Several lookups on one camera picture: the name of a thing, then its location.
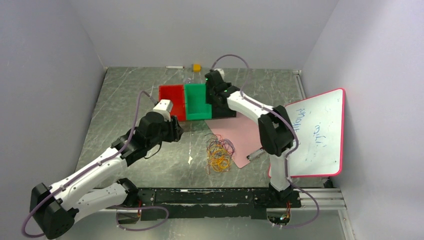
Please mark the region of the black plastic bin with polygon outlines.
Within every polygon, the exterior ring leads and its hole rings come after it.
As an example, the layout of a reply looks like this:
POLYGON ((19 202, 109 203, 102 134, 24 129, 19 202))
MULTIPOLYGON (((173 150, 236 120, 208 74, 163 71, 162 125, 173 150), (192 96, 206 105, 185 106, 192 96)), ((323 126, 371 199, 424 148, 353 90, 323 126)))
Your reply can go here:
POLYGON ((212 119, 235 118, 237 116, 237 112, 231 110, 228 104, 222 99, 206 100, 206 103, 211 105, 212 119))

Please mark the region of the green plastic bin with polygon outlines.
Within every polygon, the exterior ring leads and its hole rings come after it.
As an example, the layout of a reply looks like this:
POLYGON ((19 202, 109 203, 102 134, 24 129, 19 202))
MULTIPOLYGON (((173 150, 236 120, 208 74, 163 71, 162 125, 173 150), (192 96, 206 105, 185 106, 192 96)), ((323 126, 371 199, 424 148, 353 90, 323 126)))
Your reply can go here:
POLYGON ((184 84, 185 111, 188 121, 212 119, 212 106, 206 103, 204 83, 184 84))

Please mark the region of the red plastic bin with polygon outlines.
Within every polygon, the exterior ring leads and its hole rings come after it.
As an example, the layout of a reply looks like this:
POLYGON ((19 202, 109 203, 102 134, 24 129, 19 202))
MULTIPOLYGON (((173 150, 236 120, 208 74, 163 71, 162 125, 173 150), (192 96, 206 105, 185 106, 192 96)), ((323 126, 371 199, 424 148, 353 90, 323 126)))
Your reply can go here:
POLYGON ((186 116, 186 101, 183 84, 160 85, 158 88, 159 100, 170 100, 173 104, 170 115, 176 116, 179 122, 185 122, 186 116))

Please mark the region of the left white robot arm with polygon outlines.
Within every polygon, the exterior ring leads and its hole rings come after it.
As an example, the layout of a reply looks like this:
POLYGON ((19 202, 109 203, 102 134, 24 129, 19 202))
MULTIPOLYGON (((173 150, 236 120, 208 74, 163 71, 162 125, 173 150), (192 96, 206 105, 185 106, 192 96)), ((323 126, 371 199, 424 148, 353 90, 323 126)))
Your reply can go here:
POLYGON ((166 110, 154 110, 137 126, 119 136, 99 157, 72 175, 49 186, 36 185, 31 191, 30 217, 54 240, 81 219, 109 207, 142 207, 141 191, 127 178, 110 186, 94 188, 108 177, 127 169, 162 143, 178 142, 183 134, 178 118, 166 110))

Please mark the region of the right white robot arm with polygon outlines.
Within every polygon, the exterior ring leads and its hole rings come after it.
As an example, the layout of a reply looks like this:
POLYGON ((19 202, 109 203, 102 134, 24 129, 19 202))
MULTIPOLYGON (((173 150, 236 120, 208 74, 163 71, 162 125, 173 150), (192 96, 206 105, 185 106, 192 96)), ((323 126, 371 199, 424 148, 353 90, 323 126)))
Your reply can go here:
POLYGON ((288 161, 284 158, 285 151, 295 140, 287 110, 282 105, 272 107, 249 97, 232 83, 224 81, 221 69, 205 74, 205 102, 211 105, 214 119, 242 114, 257 124, 261 146, 270 159, 270 185, 274 190, 269 199, 275 207, 282 207, 293 190, 288 161))

